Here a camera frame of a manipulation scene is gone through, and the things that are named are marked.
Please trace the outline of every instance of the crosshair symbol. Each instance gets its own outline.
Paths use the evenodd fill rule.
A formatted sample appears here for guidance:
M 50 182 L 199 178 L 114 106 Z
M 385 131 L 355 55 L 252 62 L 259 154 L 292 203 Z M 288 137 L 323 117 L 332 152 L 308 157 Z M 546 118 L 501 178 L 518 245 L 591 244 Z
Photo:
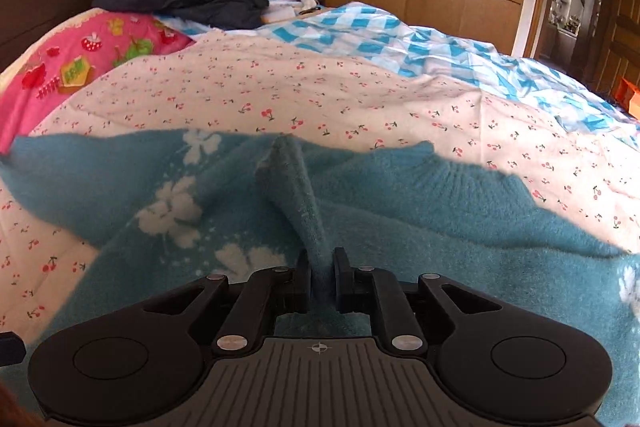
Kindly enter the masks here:
M 319 355 L 320 353 L 324 353 L 327 349 L 331 348 L 326 344 L 323 344 L 322 342 L 318 342 L 317 344 L 311 346 L 309 349 L 313 349 Z

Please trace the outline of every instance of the pink pillow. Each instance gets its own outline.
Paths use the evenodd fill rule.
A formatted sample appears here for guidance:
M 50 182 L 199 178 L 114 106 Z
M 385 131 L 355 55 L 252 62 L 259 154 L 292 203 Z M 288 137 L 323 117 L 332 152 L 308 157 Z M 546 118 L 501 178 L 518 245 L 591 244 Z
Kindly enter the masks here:
M 103 12 L 47 39 L 0 97 L 0 154 L 96 78 L 139 55 L 166 55 L 191 44 L 151 15 Z

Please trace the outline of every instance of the brown hair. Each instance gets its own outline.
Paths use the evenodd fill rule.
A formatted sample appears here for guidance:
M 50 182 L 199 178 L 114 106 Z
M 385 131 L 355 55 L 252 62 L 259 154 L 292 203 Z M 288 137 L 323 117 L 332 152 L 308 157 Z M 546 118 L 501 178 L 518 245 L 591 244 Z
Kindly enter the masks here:
M 22 409 L 10 391 L 0 383 L 0 427 L 44 427 L 44 422 Z

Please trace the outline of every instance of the white flower pattern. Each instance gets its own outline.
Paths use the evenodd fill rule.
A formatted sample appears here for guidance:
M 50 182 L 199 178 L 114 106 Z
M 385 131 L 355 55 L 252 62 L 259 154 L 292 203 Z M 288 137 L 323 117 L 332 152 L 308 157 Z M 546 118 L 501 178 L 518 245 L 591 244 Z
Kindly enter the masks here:
M 628 304 L 634 315 L 640 321 L 640 280 L 636 271 L 627 266 L 620 283 L 620 300 Z
M 202 210 L 188 193 L 195 183 L 193 176 L 185 176 L 177 183 L 166 182 L 156 192 L 157 201 L 136 214 L 142 232 L 148 235 L 168 234 L 180 248 L 192 248 L 200 232 L 187 223 L 197 223 Z
M 218 150 L 218 145 L 222 138 L 219 134 L 207 131 L 191 129 L 187 131 L 182 139 L 191 147 L 184 156 L 185 165 L 196 165 L 200 162 L 202 152 L 211 154 Z
M 271 248 L 253 247 L 245 252 L 237 243 L 227 243 L 215 256 L 227 268 L 216 272 L 226 275 L 232 283 L 246 281 L 255 271 L 286 263 L 284 255 L 274 253 Z

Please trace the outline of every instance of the cherry print sheet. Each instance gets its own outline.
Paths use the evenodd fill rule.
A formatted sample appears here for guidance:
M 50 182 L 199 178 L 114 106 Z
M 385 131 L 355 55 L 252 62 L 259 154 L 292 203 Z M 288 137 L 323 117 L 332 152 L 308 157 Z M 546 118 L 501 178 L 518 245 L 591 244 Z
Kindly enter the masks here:
M 444 158 L 517 174 L 539 206 L 640 251 L 640 157 L 615 138 L 567 133 L 538 108 L 450 77 L 408 79 L 272 39 L 213 31 L 177 54 L 135 58 L 73 95 L 31 136 L 182 128 L 289 133 L 354 151 L 428 140 Z M 95 254 L 34 219 L 0 184 L 0 327 L 36 339 Z M 633 270 L 621 274 L 640 316 L 635 280 Z

